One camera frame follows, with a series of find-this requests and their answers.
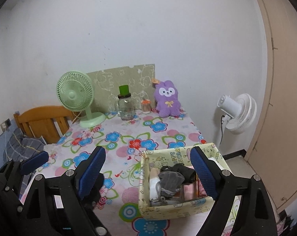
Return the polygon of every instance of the door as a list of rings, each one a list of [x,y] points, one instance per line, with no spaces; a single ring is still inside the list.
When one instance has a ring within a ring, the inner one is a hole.
[[[263,0],[274,53],[270,103],[249,164],[278,212],[297,198],[297,12],[288,0]]]

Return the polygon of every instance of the bolt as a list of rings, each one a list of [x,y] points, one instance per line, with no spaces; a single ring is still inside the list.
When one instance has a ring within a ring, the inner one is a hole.
[[[104,227],[96,227],[95,230],[99,236],[105,236],[107,234],[107,230]]]
[[[67,176],[72,176],[74,174],[74,170],[67,170],[65,174]]]
[[[260,180],[261,180],[261,177],[258,176],[258,175],[254,175],[254,176],[253,176],[253,179],[256,180],[256,181],[260,181]]]
[[[229,170],[223,170],[223,171],[222,171],[222,174],[223,174],[224,176],[230,176],[230,171],[229,171]]]
[[[37,175],[36,177],[35,177],[35,180],[37,180],[37,181],[39,181],[39,180],[41,180],[42,179],[42,174],[39,174],[39,175]]]

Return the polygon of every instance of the floral tablecloth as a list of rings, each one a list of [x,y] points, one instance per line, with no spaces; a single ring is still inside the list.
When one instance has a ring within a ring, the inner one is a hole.
[[[116,113],[108,113],[102,124],[83,129],[75,123],[57,144],[47,145],[49,161],[38,168],[36,174],[46,178],[61,176],[87,159],[95,146],[103,146],[106,161],[101,172],[105,181],[94,212],[113,236],[194,236],[208,212],[174,220],[148,221],[140,216],[137,204],[141,152],[197,143],[206,141],[183,109],[180,116],[167,118],[160,118],[156,110],[150,114],[137,111],[131,121],[122,121]],[[22,203],[29,188],[30,185],[22,196]],[[62,206],[60,199],[56,199],[56,203]],[[228,221],[224,236],[230,234],[238,206],[236,200],[231,211],[233,218]]]

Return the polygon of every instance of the yellow fabric box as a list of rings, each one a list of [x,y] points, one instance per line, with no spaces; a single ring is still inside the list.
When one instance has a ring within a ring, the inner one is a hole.
[[[214,157],[217,162],[225,169],[230,171],[225,160],[219,153],[215,144],[198,145],[208,158]],[[173,166],[176,163],[184,163],[191,166],[190,151],[193,146],[170,148],[163,150],[145,151],[142,153],[141,160],[141,179],[139,188],[139,210],[145,219],[165,220],[173,218],[183,218],[202,212],[209,211],[214,200],[211,197],[200,198],[198,200],[187,201],[181,204],[151,207],[149,201],[149,174],[150,167],[161,168],[168,165]]]

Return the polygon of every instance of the wooden chair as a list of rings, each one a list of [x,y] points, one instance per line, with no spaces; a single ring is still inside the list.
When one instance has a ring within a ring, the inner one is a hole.
[[[60,139],[53,119],[58,123],[62,134],[65,134],[69,129],[66,117],[71,121],[75,118],[74,114],[63,106],[42,106],[30,109],[21,115],[14,114],[17,126],[28,137],[43,136],[49,144],[56,143]]]

